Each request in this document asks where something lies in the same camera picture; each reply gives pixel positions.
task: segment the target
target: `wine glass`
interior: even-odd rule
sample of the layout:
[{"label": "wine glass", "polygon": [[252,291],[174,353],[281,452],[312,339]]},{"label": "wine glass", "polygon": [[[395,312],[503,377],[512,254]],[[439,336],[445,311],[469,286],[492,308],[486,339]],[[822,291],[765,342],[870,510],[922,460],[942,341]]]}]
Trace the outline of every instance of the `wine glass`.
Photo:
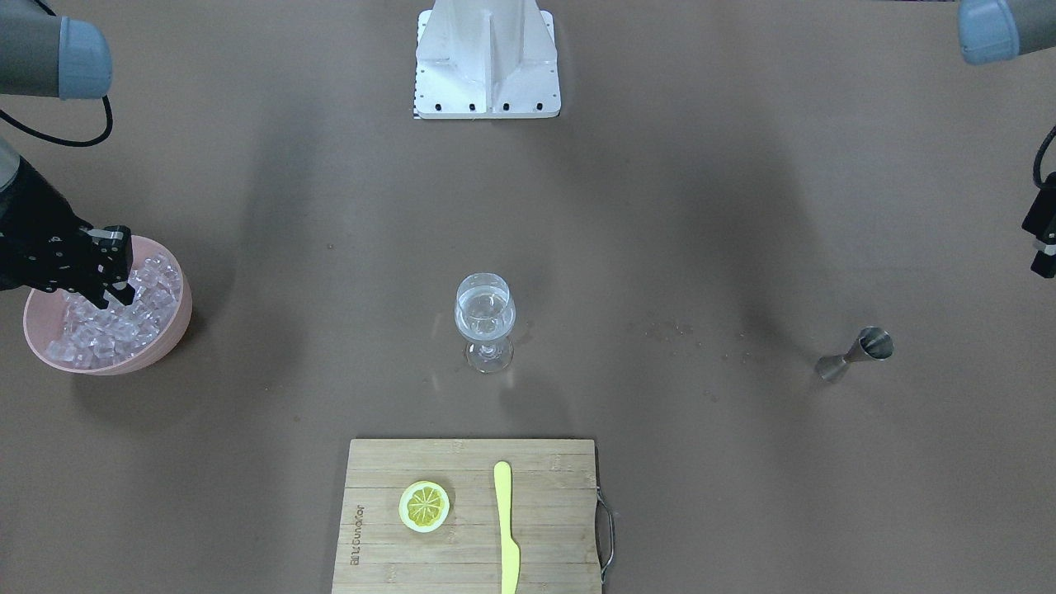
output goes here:
[{"label": "wine glass", "polygon": [[476,273],[455,293],[455,326],[466,337],[466,360],[480,373],[506,369],[513,358],[509,334],[516,319],[510,287],[503,277]]}]

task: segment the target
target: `lime slice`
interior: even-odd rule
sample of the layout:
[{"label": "lime slice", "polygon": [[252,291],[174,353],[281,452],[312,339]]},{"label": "lime slice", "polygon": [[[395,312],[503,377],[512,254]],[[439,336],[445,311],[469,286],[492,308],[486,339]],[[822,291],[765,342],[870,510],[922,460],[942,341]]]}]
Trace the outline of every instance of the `lime slice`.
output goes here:
[{"label": "lime slice", "polygon": [[418,481],[399,498],[399,519],[414,532],[433,532],[448,518],[451,501],[440,485]]}]

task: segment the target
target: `cutting board handle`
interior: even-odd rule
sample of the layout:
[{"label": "cutting board handle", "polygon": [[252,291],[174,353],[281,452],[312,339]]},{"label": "cutting board handle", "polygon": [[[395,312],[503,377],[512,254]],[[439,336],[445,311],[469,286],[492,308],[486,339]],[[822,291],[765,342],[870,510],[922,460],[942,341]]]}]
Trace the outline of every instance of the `cutting board handle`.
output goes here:
[{"label": "cutting board handle", "polygon": [[[605,518],[608,521],[608,559],[605,562],[601,561],[601,556],[598,557],[598,562],[601,563],[601,583],[605,586],[605,580],[608,578],[608,570],[612,567],[612,562],[616,561],[616,521],[612,519],[612,511],[608,506],[608,502],[605,501],[605,496],[601,493],[601,486],[598,486],[598,505],[605,511]],[[595,523],[595,530],[597,531],[597,521]]]}]

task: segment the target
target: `blue cap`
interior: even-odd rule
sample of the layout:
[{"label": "blue cap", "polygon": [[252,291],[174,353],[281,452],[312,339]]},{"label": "blue cap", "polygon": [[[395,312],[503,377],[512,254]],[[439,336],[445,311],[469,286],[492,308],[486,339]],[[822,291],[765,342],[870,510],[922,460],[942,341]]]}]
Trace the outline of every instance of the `blue cap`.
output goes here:
[{"label": "blue cap", "polygon": [[1019,55],[1019,30],[1004,0],[963,0],[958,14],[961,55],[970,64]]},{"label": "blue cap", "polygon": [[59,26],[59,98],[98,99],[113,78],[110,47],[94,24],[62,17]]}]

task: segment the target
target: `cutting board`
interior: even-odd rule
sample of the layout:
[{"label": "cutting board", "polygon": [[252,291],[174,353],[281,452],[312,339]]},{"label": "cutting board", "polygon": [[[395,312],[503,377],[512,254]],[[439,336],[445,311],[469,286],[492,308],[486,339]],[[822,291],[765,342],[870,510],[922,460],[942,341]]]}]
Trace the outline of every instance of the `cutting board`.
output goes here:
[{"label": "cutting board", "polygon": [[[498,594],[499,460],[513,470],[517,594],[600,594],[591,440],[353,440],[333,594]],[[451,500],[432,533],[399,519],[400,495],[416,481]]]}]

